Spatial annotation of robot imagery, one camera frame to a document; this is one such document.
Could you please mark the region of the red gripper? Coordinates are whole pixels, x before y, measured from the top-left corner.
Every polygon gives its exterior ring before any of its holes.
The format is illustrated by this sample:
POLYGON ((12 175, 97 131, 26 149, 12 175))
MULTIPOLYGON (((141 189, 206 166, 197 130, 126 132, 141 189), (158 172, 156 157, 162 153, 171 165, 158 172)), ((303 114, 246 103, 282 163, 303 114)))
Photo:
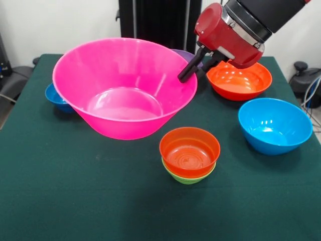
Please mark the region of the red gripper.
MULTIPOLYGON (((219 3, 210 4, 200 14, 195 33, 199 36, 201 45, 210 51, 218 51, 227 58, 227 62, 238 69, 248 68, 254 65, 264 53, 264 44, 254 37, 245 25, 241 23, 231 8, 219 3)), ((197 72, 197 78, 201 79, 213 67, 216 67, 222 57, 213 54, 202 67, 205 49, 200 47, 194 55, 184 50, 178 50, 187 62, 187 66, 180 72, 178 79, 185 83, 197 72)))

